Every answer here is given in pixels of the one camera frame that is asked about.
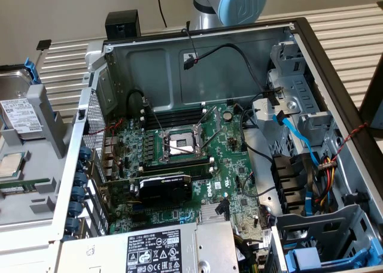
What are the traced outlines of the Toshiba hard disk blue carrier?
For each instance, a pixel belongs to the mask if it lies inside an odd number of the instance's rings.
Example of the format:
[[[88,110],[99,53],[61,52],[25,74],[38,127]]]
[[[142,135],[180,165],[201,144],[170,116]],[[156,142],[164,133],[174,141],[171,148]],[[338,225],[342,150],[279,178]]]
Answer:
[[[39,118],[26,98],[29,88],[40,83],[30,59],[21,64],[0,65],[0,120],[25,141],[44,137]]]

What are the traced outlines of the CPU socket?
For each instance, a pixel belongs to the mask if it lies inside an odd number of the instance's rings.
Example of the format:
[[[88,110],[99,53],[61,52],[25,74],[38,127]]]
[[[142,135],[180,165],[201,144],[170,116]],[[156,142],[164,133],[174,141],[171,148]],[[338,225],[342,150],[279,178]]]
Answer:
[[[162,158],[164,160],[168,160],[169,158],[188,158],[188,157],[194,157],[192,155],[185,155],[185,156],[175,156],[175,157],[169,157],[168,152],[163,149],[163,143],[170,144],[171,141],[176,142],[177,147],[186,146],[186,145],[194,145],[194,136],[192,133],[192,126],[183,126],[179,128],[170,128],[165,130],[164,132],[159,133],[160,138],[160,145],[162,146],[162,153],[159,158]]]

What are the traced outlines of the black RAM slot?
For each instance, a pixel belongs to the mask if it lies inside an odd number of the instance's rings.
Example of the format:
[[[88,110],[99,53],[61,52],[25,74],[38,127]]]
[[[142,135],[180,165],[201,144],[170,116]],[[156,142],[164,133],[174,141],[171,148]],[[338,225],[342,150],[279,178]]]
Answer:
[[[169,119],[169,120],[160,120],[159,123],[162,126],[162,128],[171,128],[171,127],[177,127],[177,126],[184,126],[184,125],[192,125],[197,124],[200,118],[190,118],[190,119]],[[160,126],[156,119],[147,120],[145,124],[146,130],[153,130],[153,129],[160,129]]]
[[[187,162],[202,162],[209,163],[211,156],[200,156],[200,157],[188,157],[188,158],[169,158],[168,160],[164,160],[162,158],[155,159],[152,161],[147,161],[145,163],[146,166],[157,166],[157,165],[167,165],[172,163],[187,163]]]
[[[185,110],[176,110],[176,111],[164,111],[156,113],[158,119],[177,119],[177,118],[186,118],[186,119],[196,119],[202,117],[203,112],[201,108],[191,108]]]

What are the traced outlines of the thin metal locking lever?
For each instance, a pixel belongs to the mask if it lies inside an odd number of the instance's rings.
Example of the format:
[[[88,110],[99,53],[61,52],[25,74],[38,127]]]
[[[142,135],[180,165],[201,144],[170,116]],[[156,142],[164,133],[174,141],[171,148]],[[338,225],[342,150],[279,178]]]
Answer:
[[[185,155],[192,155],[195,158],[202,157],[205,155],[202,151],[200,151],[196,146],[194,145],[186,145],[177,147],[176,142],[171,141],[170,144],[163,143],[163,149],[168,152],[169,157],[175,157],[175,156],[185,156]]]
[[[151,107],[151,105],[150,105],[148,99],[147,99],[145,96],[142,97],[142,102],[143,102],[143,106],[144,106],[145,108],[149,109],[149,112],[153,115],[153,117],[154,117],[154,119],[156,120],[157,125],[159,126],[161,132],[164,132],[163,127],[162,127],[162,125],[160,124],[159,119],[158,119],[157,116],[156,116],[156,113],[155,113],[154,110],[152,109],[152,107]]]

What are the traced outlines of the metal socket cover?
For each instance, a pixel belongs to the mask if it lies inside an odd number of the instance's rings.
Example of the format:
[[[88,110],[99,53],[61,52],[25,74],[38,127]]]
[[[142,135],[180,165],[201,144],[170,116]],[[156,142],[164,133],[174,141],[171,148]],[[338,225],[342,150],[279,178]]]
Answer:
[[[213,133],[211,137],[208,138],[208,140],[204,143],[202,143],[202,122],[206,120],[211,113],[214,113],[214,117],[216,118],[216,131]],[[214,106],[210,108],[204,115],[203,117],[195,124],[192,126],[192,133],[194,136],[194,151],[193,153],[196,155],[201,155],[202,154],[202,149],[205,148],[207,145],[209,145],[214,138],[220,133],[221,131],[221,117],[220,114],[217,110],[217,107]]]

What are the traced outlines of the green Dell motherboard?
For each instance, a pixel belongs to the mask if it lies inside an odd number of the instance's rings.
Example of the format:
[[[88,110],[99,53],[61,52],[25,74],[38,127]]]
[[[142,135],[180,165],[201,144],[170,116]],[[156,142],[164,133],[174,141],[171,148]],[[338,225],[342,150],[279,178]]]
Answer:
[[[242,130],[249,127],[247,116],[241,116],[237,105],[217,104],[202,109],[203,115],[216,106],[221,117],[221,131],[204,150],[211,156],[209,163],[187,162],[146,166],[162,153],[160,129],[146,130],[152,114],[111,124],[105,139],[104,173],[106,183],[170,174],[185,174],[192,178],[192,199],[179,205],[146,206],[139,204],[113,205],[104,184],[101,195],[106,203],[111,234],[159,228],[169,225],[200,223],[202,205],[222,204],[227,207],[229,223],[238,238],[259,248],[262,230],[270,228],[270,215],[260,204],[268,192],[258,189],[251,164],[251,151],[242,142]],[[223,113],[233,119],[226,122]],[[212,112],[202,122],[202,139],[206,142],[216,131]]]

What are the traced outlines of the open grey PC case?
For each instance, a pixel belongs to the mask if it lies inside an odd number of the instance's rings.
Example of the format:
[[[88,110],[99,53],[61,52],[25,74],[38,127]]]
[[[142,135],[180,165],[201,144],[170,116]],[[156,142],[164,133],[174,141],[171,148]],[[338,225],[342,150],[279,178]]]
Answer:
[[[333,117],[324,143],[311,146],[285,114],[282,88],[269,83],[272,46],[295,41],[314,78],[316,100]],[[272,176],[273,157],[309,153],[314,164],[312,215],[334,213],[359,205],[383,243],[383,154],[359,108],[351,100],[333,65],[305,19],[277,20],[251,26],[155,35],[106,41],[81,93],[59,192],[54,259],[57,273],[63,243],[111,234],[110,217],[101,187],[105,139],[111,124],[155,113],[237,105],[250,126],[242,142],[251,151],[256,186],[268,192],[260,204],[270,215],[270,228],[282,213]],[[87,184],[83,211],[76,217],[76,233],[64,233],[80,147],[92,150],[86,161]],[[269,249],[259,249],[238,238],[232,228],[239,273],[267,273]]]

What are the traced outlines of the black graphics card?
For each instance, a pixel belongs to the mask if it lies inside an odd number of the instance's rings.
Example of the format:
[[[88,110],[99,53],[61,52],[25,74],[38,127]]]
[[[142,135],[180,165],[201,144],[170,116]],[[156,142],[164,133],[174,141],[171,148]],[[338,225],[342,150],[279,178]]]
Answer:
[[[179,205],[192,199],[192,177],[185,174],[158,175],[107,182],[113,205]]]

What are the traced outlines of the silver chipset heatsink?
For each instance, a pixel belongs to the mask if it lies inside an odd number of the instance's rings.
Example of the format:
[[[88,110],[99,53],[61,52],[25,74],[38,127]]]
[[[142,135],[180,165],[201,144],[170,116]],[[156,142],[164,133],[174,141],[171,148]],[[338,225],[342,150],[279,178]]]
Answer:
[[[227,207],[222,204],[202,205],[199,219],[202,225],[228,222],[230,220],[227,214]]]

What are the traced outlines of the grey metal drive cage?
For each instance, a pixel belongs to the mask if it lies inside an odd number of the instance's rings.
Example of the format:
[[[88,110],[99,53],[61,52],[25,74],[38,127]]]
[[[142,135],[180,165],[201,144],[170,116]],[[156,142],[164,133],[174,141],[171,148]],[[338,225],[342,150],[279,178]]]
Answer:
[[[314,78],[301,49],[295,41],[281,42],[272,46],[270,59],[275,68],[269,71],[269,83],[282,88],[285,114],[311,146],[322,145],[333,117],[312,93]]]

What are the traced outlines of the black plastic block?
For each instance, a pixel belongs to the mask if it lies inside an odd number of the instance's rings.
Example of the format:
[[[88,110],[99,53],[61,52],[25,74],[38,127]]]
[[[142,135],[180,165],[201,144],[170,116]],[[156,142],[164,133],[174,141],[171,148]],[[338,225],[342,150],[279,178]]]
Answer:
[[[107,15],[105,31],[108,40],[121,40],[141,36],[138,10],[114,11]]]

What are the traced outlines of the silver power supply unit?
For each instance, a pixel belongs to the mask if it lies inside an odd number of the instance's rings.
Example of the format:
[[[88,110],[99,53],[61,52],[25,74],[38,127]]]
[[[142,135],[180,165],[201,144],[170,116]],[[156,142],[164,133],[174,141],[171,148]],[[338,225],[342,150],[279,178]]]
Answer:
[[[229,222],[66,241],[57,273],[239,273]]]

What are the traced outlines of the grey plastic parts rack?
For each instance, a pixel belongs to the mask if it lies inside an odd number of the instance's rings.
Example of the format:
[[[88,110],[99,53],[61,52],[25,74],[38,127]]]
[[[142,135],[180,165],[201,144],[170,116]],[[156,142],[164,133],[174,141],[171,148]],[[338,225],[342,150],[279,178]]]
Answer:
[[[0,226],[53,218],[72,134],[72,125],[53,109],[44,85],[31,86],[26,98],[39,118],[44,137],[25,141],[0,120],[0,160],[6,154],[25,154],[17,176],[0,178],[0,184],[41,178],[50,181],[36,184],[37,191],[32,193],[0,193]]]

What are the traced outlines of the green RAM stick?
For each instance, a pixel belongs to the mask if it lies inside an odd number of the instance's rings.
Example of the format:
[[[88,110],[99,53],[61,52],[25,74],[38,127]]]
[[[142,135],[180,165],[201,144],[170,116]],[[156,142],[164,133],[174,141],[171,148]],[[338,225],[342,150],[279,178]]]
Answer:
[[[41,178],[28,181],[14,181],[0,184],[0,193],[3,195],[15,195],[36,192],[36,184],[49,182],[49,178]]]

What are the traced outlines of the silver CPU chip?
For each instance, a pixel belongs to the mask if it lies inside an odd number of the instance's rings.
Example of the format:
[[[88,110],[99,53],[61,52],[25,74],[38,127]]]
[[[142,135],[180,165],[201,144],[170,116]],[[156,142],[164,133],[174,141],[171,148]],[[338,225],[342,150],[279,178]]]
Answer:
[[[0,160],[0,178],[16,177],[20,170],[24,153],[6,154]]]

